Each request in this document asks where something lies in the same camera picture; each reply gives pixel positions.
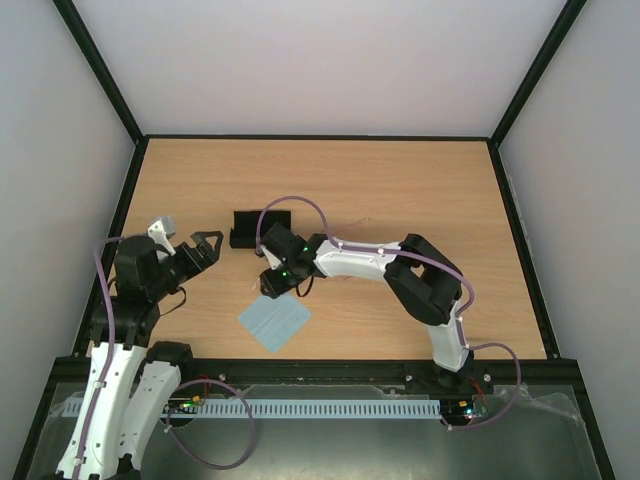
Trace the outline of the black sunglasses case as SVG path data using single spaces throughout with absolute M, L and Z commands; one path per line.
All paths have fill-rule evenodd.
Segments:
M 233 212 L 233 225 L 230 230 L 229 245 L 232 249 L 254 249 L 256 247 L 256 229 L 261 210 L 236 210 Z M 290 210 L 269 210 L 265 213 L 260 226 L 260 237 L 276 224 L 291 228 Z

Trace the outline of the light blue cleaning cloth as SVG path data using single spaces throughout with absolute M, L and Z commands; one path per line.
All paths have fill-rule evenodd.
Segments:
M 239 323 L 269 352 L 277 353 L 311 318 L 294 296 L 259 296 L 238 316 Z

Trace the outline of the pink sunglasses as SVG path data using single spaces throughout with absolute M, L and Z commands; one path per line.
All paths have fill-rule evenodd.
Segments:
M 356 227 L 356 226 L 360 226 L 363 224 L 366 224 L 367 222 L 369 222 L 371 220 L 371 217 L 364 217 L 364 218 L 360 218 L 354 222 L 348 223 L 348 224 L 344 224 L 343 227 L 344 228 L 350 228 L 350 227 Z

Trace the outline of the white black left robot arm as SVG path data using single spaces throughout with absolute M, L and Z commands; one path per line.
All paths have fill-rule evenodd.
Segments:
M 179 342 L 151 344 L 159 304 L 219 259 L 220 231 L 171 245 L 156 221 L 145 233 L 112 237 L 115 279 L 98 273 L 103 302 L 92 315 L 90 368 L 74 431 L 51 479 L 138 479 L 164 406 L 193 354 Z

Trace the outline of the black aluminium frame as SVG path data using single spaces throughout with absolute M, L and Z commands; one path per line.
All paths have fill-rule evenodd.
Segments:
M 586 432 L 590 441 L 590 448 L 599 473 L 604 479 L 614 476 L 613 469 L 601 437 L 595 414 L 593 412 L 584 380 L 577 361 L 565 359 L 561 356 L 551 320 L 543 300 L 542 290 L 529 246 L 525 241 L 524 227 L 516 212 L 516 201 L 510 183 L 507 179 L 504 163 L 499 148 L 505 140 L 509 130 L 542 78 L 551 60 L 562 45 L 565 37 L 573 27 L 585 4 L 580 0 L 569 0 L 565 3 L 546 36 L 524 79 L 520 83 L 513 99 L 510 101 L 505 114 L 502 116 L 494 133 L 483 138 L 488 147 L 501 199 L 509 222 L 514 245 L 518 254 L 529 297 L 533 306 L 537 326 L 543 341 L 545 359 L 523 360 L 520 367 L 524 377 L 532 384 L 543 385 L 564 384 L 571 385 L 577 399 L 577 405 L 586 422 Z M 120 89 L 111 75 L 102 55 L 99 52 L 82 16 L 71 1 L 58 1 L 55 4 L 58 13 L 65 22 L 69 32 L 87 60 L 94 76 L 100 82 L 108 99 L 115 108 L 125 129 L 135 144 L 134 153 L 127 171 L 124 186 L 118 200 L 116 211 L 111 222 L 110 233 L 122 232 L 125 216 L 129 211 L 135 186 L 138 182 L 143 165 L 143 158 L 153 135 L 143 133 L 133 118 Z M 77 381 L 81 375 L 87 373 L 88 362 L 81 358 L 80 351 L 89 344 L 89 318 L 84 316 L 80 323 L 73 352 L 67 357 L 59 357 L 53 364 L 47 385 L 36 410 L 34 421 L 29 430 L 14 476 L 17 479 L 26 478 L 33 465 L 37 445 L 45 425 L 45 410 L 53 400 L 54 389 L 64 382 Z M 403 367 L 411 366 L 411 361 L 400 360 L 216 360 L 199 359 L 197 365 L 208 369 L 223 366 L 231 373 L 242 373 L 246 378 L 284 380 L 294 374 L 301 374 L 301 383 L 309 384 L 314 380 L 323 385 L 338 384 L 347 380 L 363 381 L 365 374 L 370 373 L 376 380 L 388 379 Z

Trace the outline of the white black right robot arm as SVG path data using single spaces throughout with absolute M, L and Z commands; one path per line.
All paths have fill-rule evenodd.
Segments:
M 314 234 L 305 240 L 279 225 L 256 242 L 257 255 L 269 267 L 259 276 L 260 291 L 276 299 L 304 281 L 354 277 L 386 284 L 410 317 L 426 326 L 434 366 L 427 382 L 448 394 L 468 388 L 474 354 L 462 326 L 474 299 L 462 272 L 417 234 L 401 242 L 347 242 Z

